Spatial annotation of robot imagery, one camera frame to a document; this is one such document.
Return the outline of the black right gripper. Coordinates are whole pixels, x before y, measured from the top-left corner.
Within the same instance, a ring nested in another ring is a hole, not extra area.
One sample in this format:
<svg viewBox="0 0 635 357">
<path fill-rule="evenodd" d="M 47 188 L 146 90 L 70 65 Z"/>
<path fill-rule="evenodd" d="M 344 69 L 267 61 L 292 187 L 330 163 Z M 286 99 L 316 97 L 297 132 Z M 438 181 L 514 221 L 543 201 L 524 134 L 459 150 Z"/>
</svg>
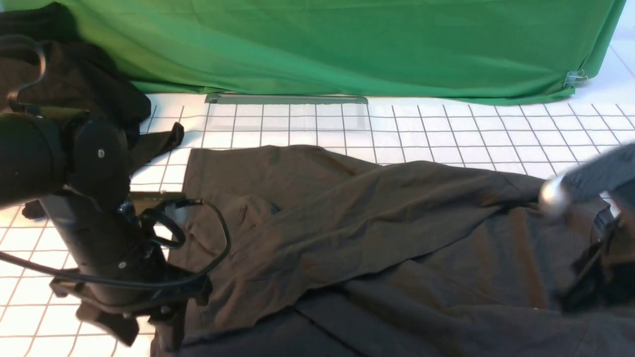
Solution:
<svg viewBox="0 0 635 357">
<path fill-rule="evenodd" d="M 583 246 L 571 264 L 574 282 L 558 292 L 562 312 L 581 313 L 634 304 L 634 207 L 602 221 L 609 209 L 592 219 L 578 220 L 573 234 Z"/>
</svg>

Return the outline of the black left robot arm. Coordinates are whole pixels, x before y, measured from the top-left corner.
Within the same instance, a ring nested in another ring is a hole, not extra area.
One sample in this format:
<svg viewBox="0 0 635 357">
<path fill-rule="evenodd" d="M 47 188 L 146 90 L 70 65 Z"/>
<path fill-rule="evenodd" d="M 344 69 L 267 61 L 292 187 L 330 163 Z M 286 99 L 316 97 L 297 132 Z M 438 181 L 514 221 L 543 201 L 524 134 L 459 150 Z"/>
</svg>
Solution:
<svg viewBox="0 0 635 357">
<path fill-rule="evenodd" d="M 186 237 L 167 215 L 165 200 L 140 215 L 130 199 L 127 138 L 109 120 L 85 111 L 57 118 L 1 116 L 1 206 L 38 200 L 77 264 L 58 270 L 2 254 L 1 259 L 53 277 L 58 298 L 81 301 L 76 317 L 131 346 L 136 319 L 148 316 L 163 344 L 178 350 L 190 299 L 208 302 L 203 273 L 166 261 L 162 247 L 181 248 Z"/>
</svg>

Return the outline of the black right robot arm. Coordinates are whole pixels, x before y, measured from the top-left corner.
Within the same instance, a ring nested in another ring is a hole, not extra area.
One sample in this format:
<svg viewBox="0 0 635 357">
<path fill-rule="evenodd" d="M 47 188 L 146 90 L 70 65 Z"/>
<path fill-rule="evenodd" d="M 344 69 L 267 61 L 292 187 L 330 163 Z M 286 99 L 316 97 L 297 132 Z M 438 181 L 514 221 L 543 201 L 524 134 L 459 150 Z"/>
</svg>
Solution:
<svg viewBox="0 0 635 357">
<path fill-rule="evenodd" d="M 634 196 L 614 194 L 612 199 L 619 215 L 606 227 L 604 238 L 573 263 L 574 283 L 557 294 L 564 313 L 634 304 Z"/>
</svg>

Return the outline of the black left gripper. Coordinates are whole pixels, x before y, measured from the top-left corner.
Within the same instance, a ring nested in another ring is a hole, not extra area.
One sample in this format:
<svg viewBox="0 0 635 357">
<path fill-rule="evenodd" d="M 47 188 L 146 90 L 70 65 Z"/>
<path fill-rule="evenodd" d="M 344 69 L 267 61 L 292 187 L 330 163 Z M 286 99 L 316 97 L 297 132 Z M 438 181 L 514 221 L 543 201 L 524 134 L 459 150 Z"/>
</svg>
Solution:
<svg viewBox="0 0 635 357">
<path fill-rule="evenodd" d="M 127 347 L 140 332 L 135 318 L 169 320 L 189 300 L 206 305 L 213 264 L 195 273 L 168 263 L 162 251 L 181 249 L 186 242 L 166 210 L 202 203 L 177 194 L 161 197 L 156 206 L 137 215 L 129 197 L 112 209 L 67 191 L 44 197 L 44 211 L 77 262 L 76 269 L 54 273 L 54 293 L 79 298 L 76 318 Z"/>
</svg>

